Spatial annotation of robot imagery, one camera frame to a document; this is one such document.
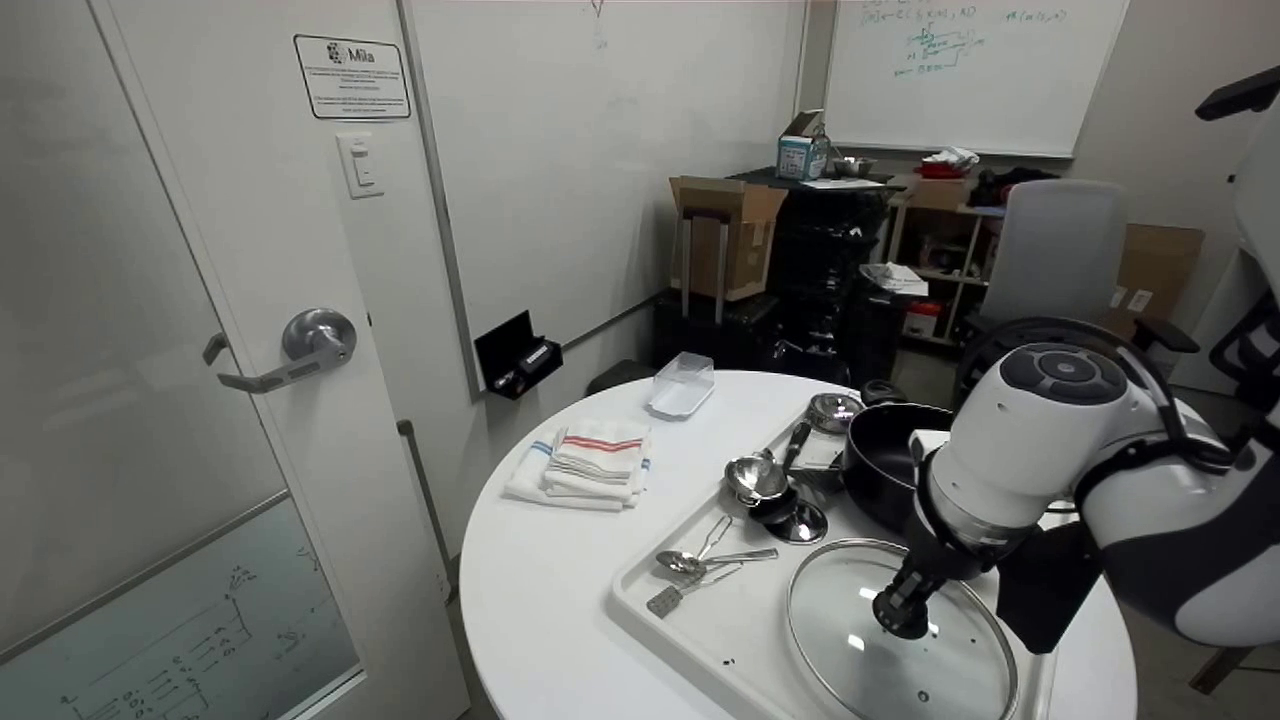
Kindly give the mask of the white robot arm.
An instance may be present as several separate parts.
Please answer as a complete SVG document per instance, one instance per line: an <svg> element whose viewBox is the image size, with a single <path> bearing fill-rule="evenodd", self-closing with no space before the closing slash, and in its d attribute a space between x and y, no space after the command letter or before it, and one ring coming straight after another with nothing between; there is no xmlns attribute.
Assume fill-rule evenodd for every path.
<svg viewBox="0 0 1280 720"><path fill-rule="evenodd" d="M1061 645L1093 587L1207 650L1280 641L1280 319L1256 303L1214 366L1256 406L1223 441L1122 336L1004 319L998 361L923 457L904 563L874 619L904 641L990 574L1023 650Z"/></svg>

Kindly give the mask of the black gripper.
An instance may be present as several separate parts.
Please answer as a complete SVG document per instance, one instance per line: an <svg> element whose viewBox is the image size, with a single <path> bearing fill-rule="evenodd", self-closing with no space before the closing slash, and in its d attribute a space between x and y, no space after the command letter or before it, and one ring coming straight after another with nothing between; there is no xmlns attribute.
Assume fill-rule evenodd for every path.
<svg viewBox="0 0 1280 720"><path fill-rule="evenodd" d="M921 641L927 634L927 601L948 579L971 579L990 574L990 562L954 543L916 543L891 584L874 601L874 617L884 634L900 641Z"/></svg>

